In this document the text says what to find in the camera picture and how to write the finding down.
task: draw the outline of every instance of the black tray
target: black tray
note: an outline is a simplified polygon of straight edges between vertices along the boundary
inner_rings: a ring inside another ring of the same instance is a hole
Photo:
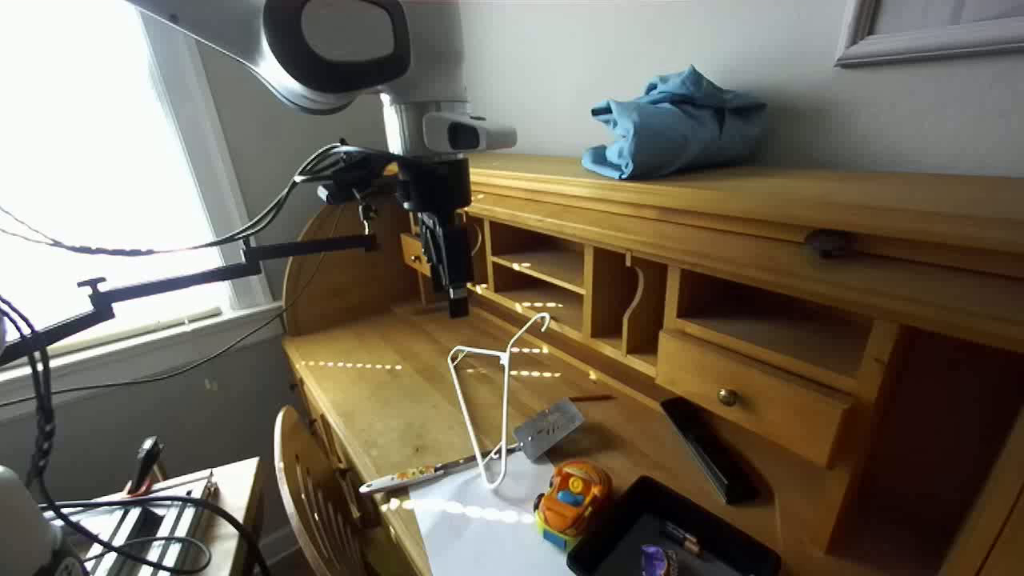
[[[657,544],[675,573],[708,576],[773,576],[779,559],[770,546],[736,530],[723,518],[693,507],[653,476],[641,476],[573,549],[570,571],[579,576],[633,576],[641,554]]]

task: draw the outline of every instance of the wire hanger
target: wire hanger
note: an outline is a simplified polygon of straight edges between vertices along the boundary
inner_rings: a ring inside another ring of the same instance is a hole
[[[532,331],[532,325],[539,325],[539,334],[550,325],[550,312],[535,312],[529,316],[517,334],[512,334],[512,338],[505,342],[505,350],[478,350],[478,346],[455,346],[447,352],[447,374],[450,374],[450,385],[455,385],[455,398],[457,398],[457,406],[462,406],[462,418],[467,421],[467,434],[469,434],[469,444],[472,444],[472,459],[478,459],[478,471],[479,471],[479,479],[487,491],[497,491],[505,474],[510,474],[510,388],[512,388],[512,352],[515,352],[515,342]],[[479,450],[479,440],[478,440],[478,427],[472,427],[472,417],[469,417],[469,406],[463,401],[463,389],[462,389],[462,378],[457,378],[457,365],[467,358],[467,355],[483,355],[483,358],[497,358],[500,367],[501,367],[501,440],[497,448],[488,448],[487,454]]]

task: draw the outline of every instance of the wooden chair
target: wooden chair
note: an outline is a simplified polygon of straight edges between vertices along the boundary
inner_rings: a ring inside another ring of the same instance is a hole
[[[356,493],[293,406],[281,406],[276,418],[276,476],[297,546],[317,576],[414,573],[379,524],[358,524]]]

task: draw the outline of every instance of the blue cloth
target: blue cloth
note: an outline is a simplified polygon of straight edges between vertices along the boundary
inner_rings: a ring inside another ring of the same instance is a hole
[[[593,116],[613,130],[613,141],[587,146],[582,166],[609,180],[661,180],[739,162],[754,150],[765,111],[760,98],[719,90],[687,68],[657,76],[641,98],[595,106]]]

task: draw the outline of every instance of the framed picture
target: framed picture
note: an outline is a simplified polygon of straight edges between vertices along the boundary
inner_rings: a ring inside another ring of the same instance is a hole
[[[838,68],[1024,51],[1024,0],[851,0]]]

